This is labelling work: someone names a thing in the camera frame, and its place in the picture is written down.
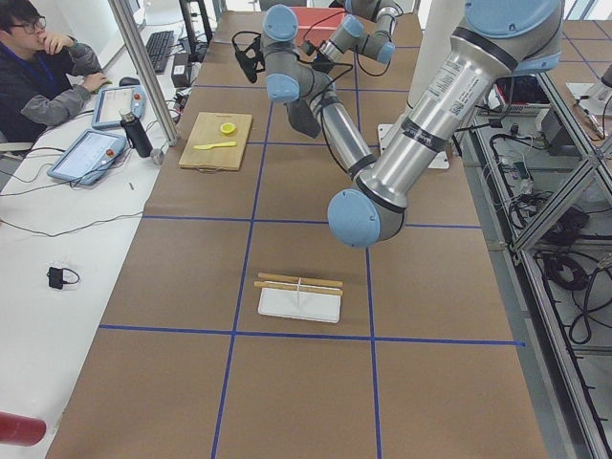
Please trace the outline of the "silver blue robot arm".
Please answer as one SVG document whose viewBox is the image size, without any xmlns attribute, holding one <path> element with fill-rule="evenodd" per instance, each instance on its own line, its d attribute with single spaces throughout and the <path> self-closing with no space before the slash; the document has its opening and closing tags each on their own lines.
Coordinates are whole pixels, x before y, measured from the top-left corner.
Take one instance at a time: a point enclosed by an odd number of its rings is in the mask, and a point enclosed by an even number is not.
<svg viewBox="0 0 612 459">
<path fill-rule="evenodd" d="M 234 56 L 248 81 L 265 74 L 271 102 L 286 108 L 293 129 L 312 139 L 322 136 L 338 166 L 351 179 L 376 161 L 337 95 L 333 69 L 346 52 L 389 65 L 395 52 L 392 34 L 402 8 L 394 1 L 343 1 L 346 12 L 331 36 L 316 46 L 295 44 L 298 17 L 286 5 L 270 7 L 262 31 L 250 31 L 252 43 L 240 48 L 238 32 L 231 39 Z"/>
<path fill-rule="evenodd" d="M 331 200 L 328 223 L 340 242 L 367 248 L 401 230 L 408 191 L 493 84 L 557 66 L 563 8 L 561 1 L 466 2 L 446 60 L 397 121 L 388 147 Z"/>
</svg>

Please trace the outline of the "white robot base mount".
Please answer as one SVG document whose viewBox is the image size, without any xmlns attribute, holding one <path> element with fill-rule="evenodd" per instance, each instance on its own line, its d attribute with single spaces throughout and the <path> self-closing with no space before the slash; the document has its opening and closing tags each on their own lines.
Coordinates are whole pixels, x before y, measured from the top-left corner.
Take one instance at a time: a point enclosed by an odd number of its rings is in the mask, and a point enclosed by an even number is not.
<svg viewBox="0 0 612 459">
<path fill-rule="evenodd" d="M 393 158 L 401 160 L 401 165 L 420 164 L 429 169 L 446 170 L 450 167 L 447 143 L 442 146 L 427 146 L 422 142 L 403 136 L 400 125 L 382 123 L 377 127 L 378 145 L 381 155 L 391 150 Z"/>
</svg>

